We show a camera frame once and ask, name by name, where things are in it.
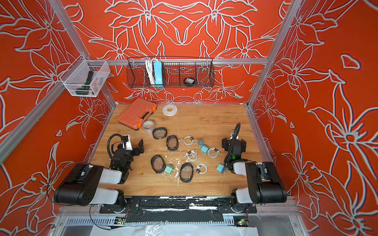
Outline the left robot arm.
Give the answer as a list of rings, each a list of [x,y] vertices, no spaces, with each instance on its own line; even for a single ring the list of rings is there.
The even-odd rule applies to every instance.
[[[76,164],[55,190],[52,201],[62,206],[107,205],[120,211],[126,207],[121,190],[99,187],[100,184],[124,184],[136,156],[144,153],[144,141],[131,145],[129,135],[113,134],[107,141],[110,166]]]

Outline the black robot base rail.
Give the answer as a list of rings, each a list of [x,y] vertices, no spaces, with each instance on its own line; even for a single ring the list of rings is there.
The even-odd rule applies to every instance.
[[[234,204],[230,197],[134,196],[124,205],[102,205],[100,214],[116,217],[118,224],[222,224],[237,225],[257,213],[255,204]]]

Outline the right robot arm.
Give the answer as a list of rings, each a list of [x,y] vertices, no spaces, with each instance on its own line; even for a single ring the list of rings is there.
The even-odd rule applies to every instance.
[[[224,167],[231,173],[245,176],[247,187],[235,189],[230,196],[232,206],[248,204],[276,204],[287,201],[287,192],[273,162],[256,162],[242,157],[247,142],[239,140],[241,124],[238,123],[229,138],[222,139],[226,151]]]

